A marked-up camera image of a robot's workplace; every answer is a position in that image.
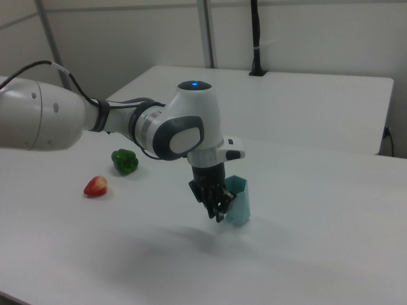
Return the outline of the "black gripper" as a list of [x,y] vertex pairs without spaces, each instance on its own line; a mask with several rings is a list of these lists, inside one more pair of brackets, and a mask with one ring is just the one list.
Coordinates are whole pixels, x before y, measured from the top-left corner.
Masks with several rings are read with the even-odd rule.
[[207,168],[192,167],[193,180],[189,186],[198,202],[203,203],[210,219],[221,222],[233,207],[237,194],[226,186],[224,163]]

